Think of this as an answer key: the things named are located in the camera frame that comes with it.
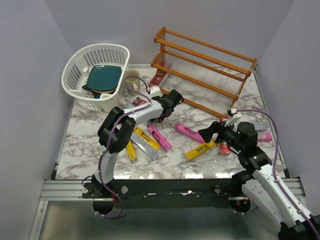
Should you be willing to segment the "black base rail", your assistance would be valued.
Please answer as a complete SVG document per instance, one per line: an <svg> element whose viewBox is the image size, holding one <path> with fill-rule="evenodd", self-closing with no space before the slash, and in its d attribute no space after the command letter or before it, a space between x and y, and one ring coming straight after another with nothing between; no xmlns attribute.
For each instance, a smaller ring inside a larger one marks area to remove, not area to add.
<svg viewBox="0 0 320 240"><path fill-rule="evenodd" d="M251 201L230 178L114 179L105 189L97 180L84 183L82 197L105 207L232 208L248 212Z"/></svg>

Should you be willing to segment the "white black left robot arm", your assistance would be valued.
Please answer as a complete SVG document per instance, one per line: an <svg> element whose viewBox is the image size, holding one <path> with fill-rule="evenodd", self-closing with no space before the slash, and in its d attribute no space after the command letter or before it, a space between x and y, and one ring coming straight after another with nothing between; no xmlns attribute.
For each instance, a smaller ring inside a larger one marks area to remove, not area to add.
<svg viewBox="0 0 320 240"><path fill-rule="evenodd" d="M98 142L105 147L99 158L96 172L92 175L93 191L101 198L115 194L109 184L114 179L114 168L119 153L128 145L134 129L148 121L162 122L169 117L177 105L184 101L175 89L161 96L148 98L132 108L112 108L98 129Z"/></svg>

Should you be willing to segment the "red 3D toothpaste box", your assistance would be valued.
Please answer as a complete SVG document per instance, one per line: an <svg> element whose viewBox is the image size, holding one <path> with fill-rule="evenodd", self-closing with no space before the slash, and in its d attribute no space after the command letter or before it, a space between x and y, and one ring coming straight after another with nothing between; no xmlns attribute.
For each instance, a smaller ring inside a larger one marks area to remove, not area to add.
<svg viewBox="0 0 320 240"><path fill-rule="evenodd" d="M139 106L143 106L143 107L146 107L148 106L148 101L140 98L140 97L136 97L133 101L132 101L132 104L135 106L135 107L139 107Z"/></svg>

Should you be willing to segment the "pink Curaprox box near rack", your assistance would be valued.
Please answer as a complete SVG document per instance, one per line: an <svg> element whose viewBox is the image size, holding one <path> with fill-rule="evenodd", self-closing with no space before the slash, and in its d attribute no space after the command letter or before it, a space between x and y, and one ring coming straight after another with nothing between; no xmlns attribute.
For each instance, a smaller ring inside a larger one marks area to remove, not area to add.
<svg viewBox="0 0 320 240"><path fill-rule="evenodd" d="M196 141L200 144L203 144L205 142L202 136L197 131L191 130L190 128L186 127L183 123L176 123L174 128L177 132L185 135L193 141Z"/></svg>

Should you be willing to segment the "yellow Curaprox box far left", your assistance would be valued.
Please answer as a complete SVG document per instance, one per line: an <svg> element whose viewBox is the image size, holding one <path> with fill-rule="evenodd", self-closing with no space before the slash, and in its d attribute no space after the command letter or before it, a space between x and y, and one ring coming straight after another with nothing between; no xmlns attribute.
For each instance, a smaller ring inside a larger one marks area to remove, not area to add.
<svg viewBox="0 0 320 240"><path fill-rule="evenodd" d="M134 163L137 160L138 156L137 156L136 150L135 150L131 140L129 140L129 142L126 146L126 152L127 152L128 157L130 159L130 162Z"/></svg>

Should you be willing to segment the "yellow curaprox box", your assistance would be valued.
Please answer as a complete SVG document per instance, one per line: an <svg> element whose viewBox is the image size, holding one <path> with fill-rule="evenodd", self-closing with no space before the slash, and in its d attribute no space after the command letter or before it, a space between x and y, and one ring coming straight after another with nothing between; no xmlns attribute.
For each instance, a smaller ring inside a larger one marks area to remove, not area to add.
<svg viewBox="0 0 320 240"><path fill-rule="evenodd" d="M136 150L135 150L131 140L129 140L129 142L126 146L126 152L127 152L128 157L130 159L130 162L134 163L137 160L138 156L137 156Z"/></svg>
<svg viewBox="0 0 320 240"><path fill-rule="evenodd" d="M141 128L136 127L133 132L141 137L146 143L148 143L148 145L150 145L155 151L158 151L161 148L160 144L154 139L150 138Z"/></svg>
<svg viewBox="0 0 320 240"><path fill-rule="evenodd" d="M198 156L202 155L206 151L210 150L211 148L215 147L217 144L212 139L209 143L202 143L201 145L197 146L193 150L187 152L185 157L188 161L192 161L193 159L197 158Z"/></svg>

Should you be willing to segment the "yellow Curaprox box right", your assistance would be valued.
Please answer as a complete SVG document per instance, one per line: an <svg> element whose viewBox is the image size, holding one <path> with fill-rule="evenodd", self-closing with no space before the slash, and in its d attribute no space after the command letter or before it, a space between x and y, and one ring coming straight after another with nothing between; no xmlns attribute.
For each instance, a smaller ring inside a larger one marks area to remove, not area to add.
<svg viewBox="0 0 320 240"><path fill-rule="evenodd" d="M187 152L185 157L188 161L192 161L193 159L197 158L198 156L202 155L206 151L210 150L211 148L215 147L217 144L212 139L209 143L202 143L201 145L197 146L193 150Z"/></svg>

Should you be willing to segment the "aluminium frame rail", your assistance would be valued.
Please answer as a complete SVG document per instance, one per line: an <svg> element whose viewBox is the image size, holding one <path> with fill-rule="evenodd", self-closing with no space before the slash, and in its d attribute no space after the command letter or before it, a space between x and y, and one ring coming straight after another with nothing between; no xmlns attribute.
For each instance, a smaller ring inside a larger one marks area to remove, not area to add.
<svg viewBox="0 0 320 240"><path fill-rule="evenodd" d="M51 201L88 201L96 205L104 206L102 201L94 201L92 198L83 198L83 186L90 180L48 180L43 183L36 217L31 229L30 239L40 238L46 210Z"/></svg>

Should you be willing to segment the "silver toothpaste box near basket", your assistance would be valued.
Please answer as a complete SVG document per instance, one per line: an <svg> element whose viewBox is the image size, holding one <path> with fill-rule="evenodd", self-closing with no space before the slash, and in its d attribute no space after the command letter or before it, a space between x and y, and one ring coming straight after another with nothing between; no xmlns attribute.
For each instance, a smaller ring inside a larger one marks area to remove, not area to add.
<svg viewBox="0 0 320 240"><path fill-rule="evenodd" d="M132 109L132 108L135 108L135 106L131 102L127 102L124 105L124 109Z"/></svg>

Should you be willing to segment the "white plastic dish basket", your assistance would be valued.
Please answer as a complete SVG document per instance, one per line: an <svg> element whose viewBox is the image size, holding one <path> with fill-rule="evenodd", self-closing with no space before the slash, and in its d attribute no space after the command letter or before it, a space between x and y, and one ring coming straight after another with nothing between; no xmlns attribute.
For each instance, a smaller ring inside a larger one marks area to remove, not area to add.
<svg viewBox="0 0 320 240"><path fill-rule="evenodd" d="M64 91L83 108L109 112L119 105L130 51L122 45L96 43L78 50L61 76Z"/></svg>

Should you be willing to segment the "pink Curaprox box far right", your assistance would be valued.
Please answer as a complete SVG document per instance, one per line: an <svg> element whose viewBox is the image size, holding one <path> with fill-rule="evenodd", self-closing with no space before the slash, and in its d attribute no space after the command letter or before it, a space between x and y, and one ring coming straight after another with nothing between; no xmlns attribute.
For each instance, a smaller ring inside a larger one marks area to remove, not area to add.
<svg viewBox="0 0 320 240"><path fill-rule="evenodd" d="M272 134L270 132L259 132L257 137L258 143L268 143L273 140Z"/></svg>

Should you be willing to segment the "beige ceramic mug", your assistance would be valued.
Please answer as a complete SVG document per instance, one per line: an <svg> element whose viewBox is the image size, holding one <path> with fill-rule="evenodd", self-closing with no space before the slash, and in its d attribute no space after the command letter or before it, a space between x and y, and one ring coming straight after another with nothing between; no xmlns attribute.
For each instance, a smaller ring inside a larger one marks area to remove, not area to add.
<svg viewBox="0 0 320 240"><path fill-rule="evenodd" d="M139 77L140 73L137 70L130 69L124 72L123 80L126 89L131 96L137 96L138 93L141 91Z"/></svg>

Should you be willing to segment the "red Muesrgtei toothpaste box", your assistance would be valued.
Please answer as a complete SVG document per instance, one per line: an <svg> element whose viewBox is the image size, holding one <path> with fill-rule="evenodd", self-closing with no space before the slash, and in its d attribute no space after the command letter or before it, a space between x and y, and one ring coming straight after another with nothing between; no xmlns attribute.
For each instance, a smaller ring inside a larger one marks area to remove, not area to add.
<svg viewBox="0 0 320 240"><path fill-rule="evenodd" d="M225 142L219 143L218 155L220 155L220 156L229 156L230 154L231 154L231 151L227 147L227 144Z"/></svg>

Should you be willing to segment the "yellow Curaprox box centre left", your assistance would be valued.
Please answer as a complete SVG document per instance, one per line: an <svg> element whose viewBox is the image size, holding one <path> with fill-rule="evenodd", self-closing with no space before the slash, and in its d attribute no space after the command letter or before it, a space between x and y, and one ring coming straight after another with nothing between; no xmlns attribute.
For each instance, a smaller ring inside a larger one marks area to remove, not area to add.
<svg viewBox="0 0 320 240"><path fill-rule="evenodd" d="M158 151L161 148L160 144L154 139L150 138L141 128L136 127L133 132L141 137L146 143L148 143L148 145L150 145L155 151Z"/></svg>

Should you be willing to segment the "pink Curaprox box centre left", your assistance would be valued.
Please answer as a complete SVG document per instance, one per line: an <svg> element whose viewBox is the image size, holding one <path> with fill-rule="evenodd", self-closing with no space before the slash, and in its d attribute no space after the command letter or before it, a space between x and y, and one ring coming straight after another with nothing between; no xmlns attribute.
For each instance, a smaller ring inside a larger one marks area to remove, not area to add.
<svg viewBox="0 0 320 240"><path fill-rule="evenodd" d="M159 143L161 148L168 153L172 149L172 145L168 140L159 132L159 130L152 124L147 126L148 132L154 137L154 139Z"/></svg>

